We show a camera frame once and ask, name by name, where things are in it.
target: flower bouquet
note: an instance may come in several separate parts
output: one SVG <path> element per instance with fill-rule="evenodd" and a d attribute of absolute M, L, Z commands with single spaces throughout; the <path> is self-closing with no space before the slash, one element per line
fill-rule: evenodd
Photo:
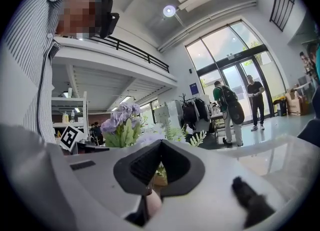
<path fill-rule="evenodd" d="M 111 148 L 125 148 L 136 143 L 141 134 L 140 106 L 121 103 L 111 118 L 101 125 L 105 145 Z"/>
<path fill-rule="evenodd" d="M 157 140 L 168 140 L 181 142 L 189 146 L 199 146 L 206 132 L 193 135 L 190 143 L 186 142 L 186 136 L 192 135 L 194 131 L 185 125 L 182 129 L 172 127 L 170 122 L 164 126 L 160 123 L 149 127 L 138 115 L 140 106 L 136 103 L 121 103 L 117 110 L 111 114 L 110 119 L 101 125 L 101 132 L 105 138 L 105 145 L 111 148 L 125 148 L 135 144 L 148 146 Z M 161 186 L 167 184 L 166 170 L 162 163 L 156 171 L 155 184 L 160 179 Z"/>

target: ceiling light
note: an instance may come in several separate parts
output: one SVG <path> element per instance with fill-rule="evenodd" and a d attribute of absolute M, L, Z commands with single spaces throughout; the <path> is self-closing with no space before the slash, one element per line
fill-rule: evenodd
<path fill-rule="evenodd" d="M 163 9 L 163 14 L 166 17 L 172 17 L 175 15 L 175 13 L 176 13 L 176 8 L 173 7 L 172 5 L 168 5 Z"/>
<path fill-rule="evenodd" d="M 126 96 L 125 98 L 124 98 L 124 100 L 122 100 L 121 102 L 120 102 L 120 104 L 121 103 L 123 103 L 123 102 L 126 102 L 128 99 L 130 99 L 131 98 L 131 96 Z"/>

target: blue sign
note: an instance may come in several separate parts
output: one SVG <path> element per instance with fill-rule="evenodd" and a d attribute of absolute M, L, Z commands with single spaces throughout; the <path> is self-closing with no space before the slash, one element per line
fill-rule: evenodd
<path fill-rule="evenodd" d="M 192 95 L 199 93 L 198 86 L 196 83 L 190 84 L 190 90 Z"/>

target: black metal railing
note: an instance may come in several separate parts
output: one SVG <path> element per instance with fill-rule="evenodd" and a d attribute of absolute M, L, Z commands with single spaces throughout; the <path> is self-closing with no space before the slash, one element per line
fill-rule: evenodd
<path fill-rule="evenodd" d="M 119 40 L 112 36 L 108 36 L 104 39 L 100 38 L 99 36 L 93 36 L 88 39 L 90 41 L 95 41 L 95 42 L 113 47 L 117 51 L 125 51 L 127 53 L 133 54 L 143 59 L 144 61 L 148 62 L 149 64 L 153 64 L 169 73 L 169 66 L 166 63 L 162 62 L 160 59 L 152 56 L 151 54 L 145 52 L 144 50 L 139 49 L 138 47 L 135 47 L 125 41 Z"/>
<path fill-rule="evenodd" d="M 295 0 L 274 0 L 270 22 L 273 22 L 281 31 L 283 31 L 294 4 Z"/>

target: white shelving unit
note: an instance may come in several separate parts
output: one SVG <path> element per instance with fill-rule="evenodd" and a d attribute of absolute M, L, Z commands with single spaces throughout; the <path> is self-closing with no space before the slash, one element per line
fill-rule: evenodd
<path fill-rule="evenodd" d="M 67 127 L 70 123 L 63 123 L 63 122 L 55 122 L 53 123 L 53 128 L 63 128 Z M 74 127 L 83 127 L 84 123 L 83 122 L 73 122 L 71 123 L 72 126 Z"/>
<path fill-rule="evenodd" d="M 65 128 L 69 124 L 76 127 L 82 128 L 84 137 L 87 138 L 89 135 L 89 125 L 88 125 L 88 102 L 87 102 L 87 92 L 83 93 L 83 97 L 52 97 L 51 105 L 55 108 L 82 108 L 83 122 L 73 122 L 73 123 L 62 123 L 55 122 L 52 124 L 53 128 Z"/>

